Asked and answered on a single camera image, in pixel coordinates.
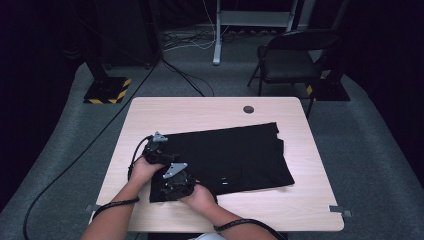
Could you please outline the black stand with striped base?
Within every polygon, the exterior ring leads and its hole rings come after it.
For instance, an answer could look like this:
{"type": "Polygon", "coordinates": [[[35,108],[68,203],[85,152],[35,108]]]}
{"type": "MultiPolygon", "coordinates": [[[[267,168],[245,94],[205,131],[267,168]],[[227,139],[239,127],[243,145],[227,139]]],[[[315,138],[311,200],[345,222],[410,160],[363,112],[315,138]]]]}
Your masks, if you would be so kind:
{"type": "Polygon", "coordinates": [[[317,101],[349,101],[350,97],[342,85],[346,64],[337,63],[326,76],[322,76],[311,85],[311,94],[317,101]]]}
{"type": "Polygon", "coordinates": [[[126,77],[109,77],[92,50],[86,51],[86,64],[94,78],[84,96],[90,104],[120,103],[127,93],[131,80],[126,77]]]}

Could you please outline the black equipment cabinet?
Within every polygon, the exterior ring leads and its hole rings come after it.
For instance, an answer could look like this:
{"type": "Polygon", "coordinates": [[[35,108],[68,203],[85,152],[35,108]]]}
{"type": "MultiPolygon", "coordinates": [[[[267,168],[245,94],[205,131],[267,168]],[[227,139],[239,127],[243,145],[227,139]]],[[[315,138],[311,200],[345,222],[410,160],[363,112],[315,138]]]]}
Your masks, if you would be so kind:
{"type": "Polygon", "coordinates": [[[154,65],[160,55],[156,0],[96,0],[107,67],[154,65]]]}

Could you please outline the person's left hand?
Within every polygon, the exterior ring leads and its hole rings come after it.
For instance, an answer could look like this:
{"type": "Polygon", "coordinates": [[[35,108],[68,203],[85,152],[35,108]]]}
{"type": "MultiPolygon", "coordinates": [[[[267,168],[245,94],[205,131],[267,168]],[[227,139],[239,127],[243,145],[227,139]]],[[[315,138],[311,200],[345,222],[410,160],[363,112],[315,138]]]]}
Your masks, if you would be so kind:
{"type": "Polygon", "coordinates": [[[144,157],[139,157],[133,164],[130,182],[139,184],[146,183],[163,167],[163,164],[150,164],[144,157]]]}

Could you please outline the black folding chair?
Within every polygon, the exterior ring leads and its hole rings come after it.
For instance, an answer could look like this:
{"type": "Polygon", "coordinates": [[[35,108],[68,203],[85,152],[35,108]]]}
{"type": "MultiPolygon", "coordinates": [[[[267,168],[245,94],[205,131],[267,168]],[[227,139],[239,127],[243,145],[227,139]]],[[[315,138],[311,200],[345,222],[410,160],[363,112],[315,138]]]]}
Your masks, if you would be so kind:
{"type": "Polygon", "coordinates": [[[262,84],[316,85],[326,70],[328,57],[340,45],[339,33],[328,29],[293,30],[271,39],[256,50],[258,63],[247,86],[259,79],[262,84]]]}

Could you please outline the white metal desk frame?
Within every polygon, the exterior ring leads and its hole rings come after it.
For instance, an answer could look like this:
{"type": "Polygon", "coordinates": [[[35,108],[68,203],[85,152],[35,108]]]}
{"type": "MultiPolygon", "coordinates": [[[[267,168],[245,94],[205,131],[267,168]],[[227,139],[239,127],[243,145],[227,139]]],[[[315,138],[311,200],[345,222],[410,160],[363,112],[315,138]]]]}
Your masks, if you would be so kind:
{"type": "Polygon", "coordinates": [[[308,27],[308,21],[316,0],[291,0],[288,11],[248,11],[222,10],[221,0],[216,0],[215,48],[212,63],[218,66],[221,62],[222,27],[273,27],[284,28],[286,32],[308,27]]]}

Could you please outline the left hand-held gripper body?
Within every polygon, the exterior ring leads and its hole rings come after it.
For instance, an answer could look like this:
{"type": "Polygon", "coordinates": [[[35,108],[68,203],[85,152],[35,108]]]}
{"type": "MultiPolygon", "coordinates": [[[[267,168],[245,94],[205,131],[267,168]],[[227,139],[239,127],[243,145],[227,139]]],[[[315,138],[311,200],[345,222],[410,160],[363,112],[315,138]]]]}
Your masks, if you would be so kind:
{"type": "Polygon", "coordinates": [[[167,164],[169,157],[163,152],[168,138],[156,132],[148,137],[148,143],[143,150],[143,156],[150,164],[167,164]]]}

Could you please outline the person's white clothing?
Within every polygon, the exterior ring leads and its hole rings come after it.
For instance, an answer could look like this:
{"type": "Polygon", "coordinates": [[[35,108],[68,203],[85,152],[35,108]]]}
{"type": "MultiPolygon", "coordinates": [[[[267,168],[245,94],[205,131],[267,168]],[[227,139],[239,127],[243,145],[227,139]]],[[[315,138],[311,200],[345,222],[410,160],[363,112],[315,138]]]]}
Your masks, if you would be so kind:
{"type": "Polygon", "coordinates": [[[198,237],[190,238],[188,240],[226,240],[226,239],[218,233],[204,233],[198,237]]]}

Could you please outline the black printed T-shirt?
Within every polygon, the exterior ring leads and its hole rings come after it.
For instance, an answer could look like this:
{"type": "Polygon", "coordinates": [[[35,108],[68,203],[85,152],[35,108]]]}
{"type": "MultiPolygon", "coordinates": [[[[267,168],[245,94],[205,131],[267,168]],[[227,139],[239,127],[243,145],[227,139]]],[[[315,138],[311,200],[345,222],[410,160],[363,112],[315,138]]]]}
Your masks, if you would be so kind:
{"type": "Polygon", "coordinates": [[[185,172],[216,195],[292,185],[284,141],[274,122],[169,134],[166,154],[176,154],[185,172]]]}

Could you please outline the person's right hand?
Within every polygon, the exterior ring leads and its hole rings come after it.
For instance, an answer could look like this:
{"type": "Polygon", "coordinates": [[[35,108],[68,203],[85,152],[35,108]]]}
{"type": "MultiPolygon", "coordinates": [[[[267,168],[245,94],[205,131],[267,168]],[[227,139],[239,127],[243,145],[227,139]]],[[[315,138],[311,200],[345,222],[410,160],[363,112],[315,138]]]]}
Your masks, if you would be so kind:
{"type": "Polygon", "coordinates": [[[217,203],[211,192],[204,186],[196,184],[191,195],[183,197],[180,202],[188,205],[203,216],[209,216],[217,209],[217,203]]]}

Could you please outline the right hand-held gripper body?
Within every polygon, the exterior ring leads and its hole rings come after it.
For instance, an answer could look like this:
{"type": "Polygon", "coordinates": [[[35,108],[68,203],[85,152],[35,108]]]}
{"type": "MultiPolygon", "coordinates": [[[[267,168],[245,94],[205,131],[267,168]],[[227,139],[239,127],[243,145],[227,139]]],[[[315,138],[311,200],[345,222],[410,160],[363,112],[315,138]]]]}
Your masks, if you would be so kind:
{"type": "Polygon", "coordinates": [[[187,167],[187,163],[171,163],[162,175],[165,181],[162,192],[166,200],[179,200],[193,193],[195,179],[185,171],[187,167]]]}

